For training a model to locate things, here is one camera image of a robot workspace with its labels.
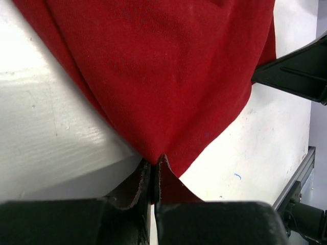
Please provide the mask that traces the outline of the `dark red t shirt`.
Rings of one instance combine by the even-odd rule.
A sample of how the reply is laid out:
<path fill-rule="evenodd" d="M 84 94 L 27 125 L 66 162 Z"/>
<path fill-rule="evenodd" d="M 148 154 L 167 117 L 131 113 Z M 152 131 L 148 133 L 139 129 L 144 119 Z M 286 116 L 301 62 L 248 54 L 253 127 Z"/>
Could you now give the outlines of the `dark red t shirt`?
<path fill-rule="evenodd" d="M 107 123 L 181 176 L 275 59 L 274 1 L 15 1 Z"/>

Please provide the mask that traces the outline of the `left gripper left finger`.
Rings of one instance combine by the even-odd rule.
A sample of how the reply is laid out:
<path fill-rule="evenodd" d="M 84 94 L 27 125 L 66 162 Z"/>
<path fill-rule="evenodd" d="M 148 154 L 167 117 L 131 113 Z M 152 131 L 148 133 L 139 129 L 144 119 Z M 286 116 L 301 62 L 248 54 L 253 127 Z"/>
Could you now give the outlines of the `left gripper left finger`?
<path fill-rule="evenodd" d="M 1 244 L 149 244 L 151 166 L 96 199 L 1 204 Z"/>

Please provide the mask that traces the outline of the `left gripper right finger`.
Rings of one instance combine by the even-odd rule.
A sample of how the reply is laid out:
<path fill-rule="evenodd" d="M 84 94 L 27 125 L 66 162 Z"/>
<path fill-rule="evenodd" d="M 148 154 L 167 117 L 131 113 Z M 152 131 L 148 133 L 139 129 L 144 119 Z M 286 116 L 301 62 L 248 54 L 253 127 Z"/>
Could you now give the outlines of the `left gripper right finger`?
<path fill-rule="evenodd" d="M 172 172 L 166 155 L 154 171 L 159 244 L 287 244 L 276 211 L 263 202 L 205 202 Z"/>

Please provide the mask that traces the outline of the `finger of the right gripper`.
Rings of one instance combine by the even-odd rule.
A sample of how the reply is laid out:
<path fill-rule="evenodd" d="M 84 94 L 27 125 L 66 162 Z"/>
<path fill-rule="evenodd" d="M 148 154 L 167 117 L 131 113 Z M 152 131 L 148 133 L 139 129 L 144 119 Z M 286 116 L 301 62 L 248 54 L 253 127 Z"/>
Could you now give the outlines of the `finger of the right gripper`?
<path fill-rule="evenodd" d="M 251 80 L 326 105 L 326 34 L 256 68 Z"/>

